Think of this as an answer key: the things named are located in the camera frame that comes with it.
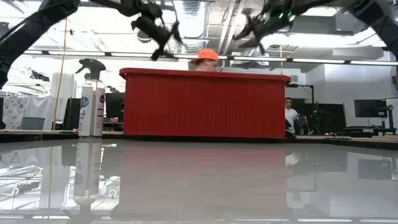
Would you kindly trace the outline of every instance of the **white spray bottle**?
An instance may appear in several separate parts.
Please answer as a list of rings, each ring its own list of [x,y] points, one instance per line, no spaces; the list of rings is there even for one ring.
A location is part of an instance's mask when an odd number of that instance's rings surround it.
[[[95,59],[80,59],[83,65],[76,73],[88,68],[90,73],[85,75],[86,81],[81,91],[79,138],[102,137],[105,85],[100,80],[100,71],[106,70],[101,62]]]

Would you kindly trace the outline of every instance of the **orange hat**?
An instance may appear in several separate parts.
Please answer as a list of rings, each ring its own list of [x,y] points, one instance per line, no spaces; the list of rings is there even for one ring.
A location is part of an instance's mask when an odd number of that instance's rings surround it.
[[[218,60],[218,54],[214,50],[201,50],[199,51],[198,58],[192,60],[191,63],[196,65],[199,59]]]

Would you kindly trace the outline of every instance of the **man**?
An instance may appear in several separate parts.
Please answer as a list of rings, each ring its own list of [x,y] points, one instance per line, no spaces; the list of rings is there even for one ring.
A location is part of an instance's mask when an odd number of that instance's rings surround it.
[[[297,119],[297,111],[292,109],[292,99],[290,97],[285,98],[285,119],[289,123],[288,131],[295,134],[294,121]]]
[[[213,50],[201,50],[198,58],[191,63],[196,66],[195,71],[217,72],[218,54]]]

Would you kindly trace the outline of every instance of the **white shirt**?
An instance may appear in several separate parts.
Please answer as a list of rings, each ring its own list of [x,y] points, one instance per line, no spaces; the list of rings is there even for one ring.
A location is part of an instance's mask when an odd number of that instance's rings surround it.
[[[296,119],[298,113],[295,109],[286,109],[285,108],[285,119],[290,123],[291,127],[289,131],[295,133],[294,131],[294,120]]]

